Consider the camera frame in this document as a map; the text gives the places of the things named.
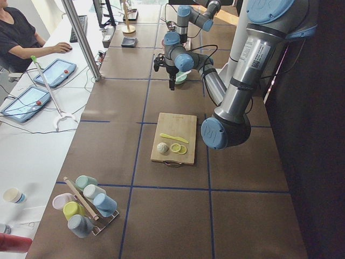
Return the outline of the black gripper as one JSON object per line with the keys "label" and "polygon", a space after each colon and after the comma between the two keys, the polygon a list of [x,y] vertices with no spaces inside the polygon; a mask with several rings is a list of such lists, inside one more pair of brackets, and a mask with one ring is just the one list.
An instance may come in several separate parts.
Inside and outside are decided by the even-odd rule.
{"label": "black gripper", "polygon": [[169,89],[174,91],[175,90],[176,75],[178,73],[178,68],[175,66],[167,65],[165,69],[169,75]]}

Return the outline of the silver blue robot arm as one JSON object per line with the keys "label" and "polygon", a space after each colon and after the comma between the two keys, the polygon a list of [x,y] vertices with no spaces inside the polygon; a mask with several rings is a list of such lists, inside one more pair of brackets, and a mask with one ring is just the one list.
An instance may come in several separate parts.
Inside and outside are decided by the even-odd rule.
{"label": "silver blue robot arm", "polygon": [[227,64],[227,81],[222,81],[212,59],[184,47],[188,26],[204,31],[213,25],[221,1],[198,1],[206,7],[200,13],[189,5],[177,10],[175,28],[164,36],[164,55],[155,60],[154,69],[165,67],[169,87],[174,89],[176,74],[196,70],[216,103],[213,115],[203,121],[204,143],[224,149],[244,143],[251,125],[246,108],[276,46],[283,41],[311,37],[317,27],[318,1],[245,1]]}
{"label": "silver blue robot arm", "polygon": [[177,10],[177,22],[175,31],[180,36],[181,44],[187,42],[189,23],[194,24],[204,31],[210,31],[213,26],[213,18],[221,9],[221,1],[195,1],[206,7],[205,13],[201,14],[189,5],[180,5]]}

